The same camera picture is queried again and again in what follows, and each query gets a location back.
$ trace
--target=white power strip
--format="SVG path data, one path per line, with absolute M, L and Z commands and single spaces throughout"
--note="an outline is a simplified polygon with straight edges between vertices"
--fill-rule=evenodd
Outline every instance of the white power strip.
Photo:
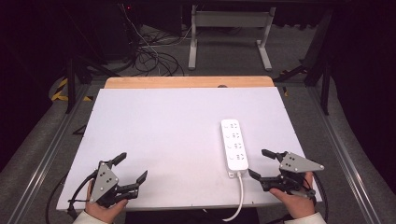
M 227 160 L 228 176 L 237 177 L 248 169 L 248 158 L 242 138 L 241 127 L 237 119 L 221 121 L 221 131 Z

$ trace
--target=gray carpet floor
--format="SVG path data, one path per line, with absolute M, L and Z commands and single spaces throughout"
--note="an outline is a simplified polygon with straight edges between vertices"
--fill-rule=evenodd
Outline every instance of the gray carpet floor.
M 272 72 L 264 71 L 260 54 L 255 46 L 256 39 L 260 39 L 262 30 L 242 29 L 234 35 L 224 34 L 216 30 L 205 30 L 198 36 L 197 66 L 189 71 L 189 45 L 188 39 L 175 46 L 157 47 L 159 52 L 166 52 L 177 58 L 184 70 L 184 76 L 269 76 L 278 77 L 283 70 L 290 70 L 299 65 L 306 53 L 315 29 L 278 28 L 273 27 L 266 45 L 270 61 L 273 66 Z M 122 76 L 136 74 L 133 68 L 124 70 Z M 158 70 L 148 74 L 157 76 Z M 320 111 L 316 109 L 315 99 L 310 95 L 310 90 L 303 84 L 304 75 L 298 75 L 284 83 L 277 83 L 279 93 L 290 116 L 291 123 L 297 133 L 303 147 L 305 156 L 314 161 L 320 161 L 326 170 L 319 173 L 324 185 L 325 193 L 329 201 L 328 223 L 396 223 L 396 197 L 390 191 L 379 173 L 370 163 L 361 146 L 347 124 L 342 107 L 340 106 L 336 87 L 332 83 L 328 119 L 332 122 L 334 130 L 340 136 L 342 143 L 347 149 L 362 183 L 367 189 L 368 198 L 373 205 L 377 218 L 374 222 L 367 221 L 367 217 L 361 210 L 359 195 L 356 195 L 351 187 L 350 179 L 346 175 L 329 137 L 329 133 L 321 119 Z M 96 96 L 104 87 L 106 77 L 94 77 L 92 84 L 88 86 L 86 95 Z M 282 87 L 288 90 L 288 96 Z M 319 92 L 320 85 L 313 88 Z M 0 174 L 0 223 L 7 223 L 11 217 L 20 216 L 17 223 L 45 223 L 45 210 L 47 200 L 58 181 L 70 168 L 81 135 L 74 135 L 73 131 L 85 125 L 89 121 L 93 102 L 81 102 L 76 108 L 76 113 L 70 120 L 64 138 L 60 140 L 49 169 L 43 174 L 43 180 L 39 183 L 37 192 L 25 192 L 35 169 L 40 165 L 48 148 L 53 143 L 59 127 L 64 120 L 64 112 L 67 102 L 55 101 L 49 111 L 43 116 L 35 128 L 25 139 L 7 167 Z M 55 192 L 49 207 L 50 223 L 72 223 L 71 217 L 65 212 L 55 210 L 62 186 Z M 32 194 L 32 201 L 23 209 L 19 201 L 22 195 Z M 318 211 L 324 215 L 324 204 L 317 205 Z M 284 216 L 287 212 L 282 204 L 258 208 L 261 223 L 267 223 L 273 219 Z M 123 223 L 124 215 L 119 216 L 117 223 Z

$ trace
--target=power socket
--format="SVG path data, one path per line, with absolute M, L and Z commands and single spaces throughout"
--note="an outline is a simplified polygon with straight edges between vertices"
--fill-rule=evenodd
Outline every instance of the power socket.
M 222 120 L 221 132 L 228 176 L 234 178 L 238 172 L 242 174 L 248 169 L 248 158 L 239 121 L 237 119 Z

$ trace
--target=person's right hand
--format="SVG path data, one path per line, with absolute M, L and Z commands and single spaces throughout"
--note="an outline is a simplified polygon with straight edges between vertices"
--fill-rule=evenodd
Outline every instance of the person's right hand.
M 87 200 L 91 198 L 91 184 L 92 182 L 90 181 L 90 185 L 88 186 L 87 190 Z M 122 211 L 122 209 L 125 207 L 125 205 L 128 203 L 128 200 L 124 199 L 120 201 L 119 203 L 114 204 L 112 207 L 106 208 L 98 203 L 90 203 L 86 202 L 85 203 L 85 212 L 92 216 L 95 217 L 105 223 L 113 223 L 114 218 Z
M 304 186 L 310 188 L 313 182 L 312 172 L 306 172 Z M 276 196 L 283 204 L 285 204 L 290 215 L 293 218 L 309 217 L 315 214 L 314 202 L 309 198 L 304 198 L 297 195 L 289 195 L 279 189 L 270 189 L 270 192 Z

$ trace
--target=sleeve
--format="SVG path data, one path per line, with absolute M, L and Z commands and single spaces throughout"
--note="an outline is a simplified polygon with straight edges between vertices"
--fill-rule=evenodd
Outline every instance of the sleeve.
M 302 217 L 290 221 L 285 221 L 285 224 L 326 224 L 320 213 L 315 213 L 309 217 Z
M 76 218 L 76 220 L 73 222 L 73 224 L 106 224 L 105 222 L 91 217 L 86 213 L 85 211 L 82 211 L 79 216 Z

